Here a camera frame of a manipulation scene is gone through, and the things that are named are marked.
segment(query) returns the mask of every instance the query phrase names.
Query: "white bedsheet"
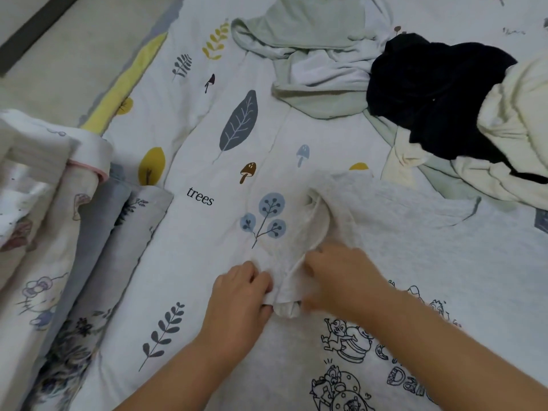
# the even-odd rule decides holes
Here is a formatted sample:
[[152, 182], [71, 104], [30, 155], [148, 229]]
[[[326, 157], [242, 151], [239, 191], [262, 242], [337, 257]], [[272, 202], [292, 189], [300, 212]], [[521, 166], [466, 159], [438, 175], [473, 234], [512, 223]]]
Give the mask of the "white bedsheet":
[[[231, 41], [226, 41], [226, 65], [221, 66], [222, 60], [205, 62], [203, 81], [193, 82], [190, 76], [195, 62], [190, 53], [193, 62], [188, 76], [177, 76], [173, 82], [173, 87], [180, 83], [181, 88], [168, 87], [166, 77], [170, 69], [166, 69], [166, 64], [173, 61], [175, 52], [186, 52], [180, 48], [182, 44], [178, 45], [185, 33], [176, 36], [175, 29], [185, 28], [186, 37], [194, 38], [186, 43], [193, 43], [193, 51], [199, 53], [199, 41], [204, 40], [202, 20], [209, 22], [215, 16], [211, 25], [218, 26], [226, 17], [230, 20], [258, 15], [271, 1], [187, 0], [166, 44], [134, 90], [147, 96], [146, 104], [143, 102], [141, 109], [134, 105], [132, 112], [116, 117], [109, 128], [107, 138], [118, 148], [117, 162], [132, 166], [137, 173], [137, 151], [144, 154], [148, 148], [161, 144], [169, 151], [169, 166], [171, 153], [175, 153], [185, 133], [196, 126], [177, 152], [167, 178], [166, 173], [161, 175], [175, 198], [112, 319], [72, 404], [74, 410], [114, 408], [186, 345], [200, 328], [211, 285], [218, 274], [249, 258], [269, 269], [267, 255], [275, 253], [277, 245], [295, 233], [291, 229], [291, 206], [305, 203], [307, 178], [315, 169], [337, 171], [368, 166], [375, 177], [380, 176], [389, 147], [361, 114], [323, 121], [289, 108], [270, 95], [274, 79], [271, 62], [251, 54], [244, 59]], [[548, 7], [548, 0], [503, 0], [504, 6], [500, 0], [387, 1], [400, 31], [417, 32], [432, 41], [482, 41], [504, 48], [517, 59], [548, 46], [548, 30], [540, 8]], [[210, 4], [215, 8], [206, 9]], [[206, 83], [210, 71], [215, 71], [215, 85], [208, 88], [207, 94], [200, 93], [198, 88]], [[223, 77], [217, 84], [218, 75]], [[206, 96], [210, 92], [214, 92], [214, 101]], [[162, 102], [162, 95], [170, 95], [170, 102]], [[247, 111], [254, 110], [246, 102], [249, 99], [258, 104], [257, 122], [251, 133], [245, 128], [250, 124]], [[234, 122], [229, 117], [241, 103], [247, 104], [238, 114], [243, 126], [239, 134], [245, 139], [227, 147], [227, 139], [223, 140], [227, 122]], [[251, 167], [250, 163], [255, 163], [255, 173], [240, 183], [241, 172], [244, 167]], [[420, 175], [417, 180], [420, 189], [432, 190], [424, 177]], [[261, 203], [268, 200], [270, 211], [274, 198], [281, 204], [277, 207], [279, 212], [265, 219]], [[274, 226], [276, 220], [283, 222]], [[256, 237], [242, 229], [245, 225], [253, 226], [255, 235], [270, 232], [260, 236], [255, 245]], [[277, 299], [283, 271], [272, 273], [276, 288], [268, 301], [284, 301]], [[169, 335], [172, 341], [155, 346], [151, 333], [158, 331], [158, 320], [177, 302], [184, 304], [183, 320], [176, 326], [167, 323], [168, 327], [177, 327]], [[148, 353], [142, 348], [144, 344], [150, 345]]]

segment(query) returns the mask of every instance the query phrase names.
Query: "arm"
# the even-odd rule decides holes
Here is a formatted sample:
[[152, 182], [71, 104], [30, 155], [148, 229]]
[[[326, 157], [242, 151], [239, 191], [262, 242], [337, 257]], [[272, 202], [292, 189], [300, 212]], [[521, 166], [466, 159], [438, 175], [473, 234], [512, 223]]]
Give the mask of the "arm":
[[546, 387], [394, 289], [361, 250], [323, 245], [306, 263], [320, 291], [303, 300], [305, 310], [326, 310], [371, 331], [443, 410], [548, 409]]
[[198, 336], [116, 411], [199, 411], [249, 353], [272, 314], [263, 306], [272, 289], [268, 273], [251, 262], [233, 267], [213, 285]]

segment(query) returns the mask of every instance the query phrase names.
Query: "mattress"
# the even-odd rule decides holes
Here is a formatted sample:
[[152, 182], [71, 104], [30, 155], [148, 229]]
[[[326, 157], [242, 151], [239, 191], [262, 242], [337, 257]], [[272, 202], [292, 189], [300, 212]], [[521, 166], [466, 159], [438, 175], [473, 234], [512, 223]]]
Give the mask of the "mattress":
[[[269, 269], [275, 288], [267, 301], [288, 301], [279, 292], [283, 271], [269, 262], [295, 234], [291, 207], [307, 203], [304, 191], [315, 171], [365, 170], [380, 177], [389, 147], [362, 114], [316, 120], [274, 99], [272, 62], [245, 54], [224, 31], [232, 19], [263, 14], [273, 1], [185, 0], [131, 100], [105, 131], [114, 161], [133, 181], [164, 185], [175, 198], [112, 318], [74, 410], [113, 409], [190, 342], [215, 278], [232, 265], [252, 259]], [[548, 0], [387, 2], [395, 32], [449, 44], [479, 41], [518, 60], [548, 47], [542, 13]], [[435, 193], [420, 172], [415, 175], [421, 190]], [[262, 216], [261, 202], [274, 198], [277, 212]], [[253, 225], [253, 233], [244, 225]], [[184, 315], [160, 346], [151, 333], [172, 307]], [[508, 359], [524, 369], [530, 364], [516, 355]], [[546, 374], [533, 376], [548, 383]]]

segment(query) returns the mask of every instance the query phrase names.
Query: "right hand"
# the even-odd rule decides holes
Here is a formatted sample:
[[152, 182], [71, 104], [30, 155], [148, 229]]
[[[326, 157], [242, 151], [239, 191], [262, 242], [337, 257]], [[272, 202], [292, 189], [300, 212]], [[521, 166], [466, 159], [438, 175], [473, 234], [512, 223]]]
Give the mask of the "right hand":
[[306, 254], [305, 268], [319, 283], [319, 291], [303, 299], [305, 311], [323, 310], [370, 330], [375, 312], [397, 293], [359, 248], [322, 244]]

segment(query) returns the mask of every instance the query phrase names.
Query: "yellow leaf print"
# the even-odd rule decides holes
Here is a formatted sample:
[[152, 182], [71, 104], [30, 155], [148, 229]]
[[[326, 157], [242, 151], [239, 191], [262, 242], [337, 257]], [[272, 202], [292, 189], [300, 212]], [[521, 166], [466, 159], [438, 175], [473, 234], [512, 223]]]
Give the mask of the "yellow leaf print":
[[124, 99], [124, 102], [120, 105], [120, 108], [116, 111], [116, 115], [124, 115], [131, 111], [133, 108], [133, 100], [128, 96]]
[[139, 165], [138, 177], [141, 186], [154, 186], [162, 177], [166, 167], [166, 157], [161, 147], [148, 150]]
[[366, 165], [366, 163], [356, 163], [352, 165], [351, 168], [349, 168], [349, 170], [367, 170], [367, 169], [369, 169], [369, 167]]

